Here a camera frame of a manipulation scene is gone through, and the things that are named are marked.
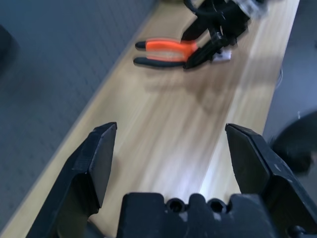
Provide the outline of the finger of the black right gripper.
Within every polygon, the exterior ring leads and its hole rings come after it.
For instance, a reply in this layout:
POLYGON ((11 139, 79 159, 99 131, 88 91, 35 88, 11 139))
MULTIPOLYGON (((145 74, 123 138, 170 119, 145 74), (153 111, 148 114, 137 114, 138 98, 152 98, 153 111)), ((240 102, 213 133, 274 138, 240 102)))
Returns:
POLYGON ((218 53, 222 47, 222 40, 209 40, 202 47, 198 47, 198 49, 188 57, 187 61, 184 64, 184 69, 193 69, 209 60, 212 60, 213 55, 218 53))
POLYGON ((198 39, 210 26, 211 19, 206 17, 197 17, 191 25, 184 31, 181 41, 194 41, 198 39))

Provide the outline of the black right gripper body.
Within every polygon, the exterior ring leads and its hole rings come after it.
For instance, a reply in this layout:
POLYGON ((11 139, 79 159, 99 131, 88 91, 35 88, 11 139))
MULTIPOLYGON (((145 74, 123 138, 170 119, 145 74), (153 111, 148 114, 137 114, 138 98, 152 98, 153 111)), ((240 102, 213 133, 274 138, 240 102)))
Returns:
POLYGON ((199 16, 211 19, 210 36, 218 34, 224 48, 236 45, 248 30, 250 18, 232 0, 205 0, 197 10, 199 16))

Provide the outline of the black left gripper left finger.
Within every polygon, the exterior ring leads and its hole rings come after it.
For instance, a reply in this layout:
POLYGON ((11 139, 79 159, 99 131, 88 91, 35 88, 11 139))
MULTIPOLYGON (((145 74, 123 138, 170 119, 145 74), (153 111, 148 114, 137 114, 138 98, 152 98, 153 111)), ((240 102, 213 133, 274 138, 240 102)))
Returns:
POLYGON ((27 237, 82 238, 102 207, 111 172, 117 124, 93 129, 69 156, 27 237))

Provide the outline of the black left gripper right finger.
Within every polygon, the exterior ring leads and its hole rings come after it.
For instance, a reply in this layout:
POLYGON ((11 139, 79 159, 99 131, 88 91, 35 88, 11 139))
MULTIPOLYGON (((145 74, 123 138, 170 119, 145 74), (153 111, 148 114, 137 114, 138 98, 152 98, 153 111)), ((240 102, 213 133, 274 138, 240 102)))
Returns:
POLYGON ((248 238, 315 238, 317 206, 286 163, 251 129, 225 126, 235 179, 244 201, 232 204, 248 238))

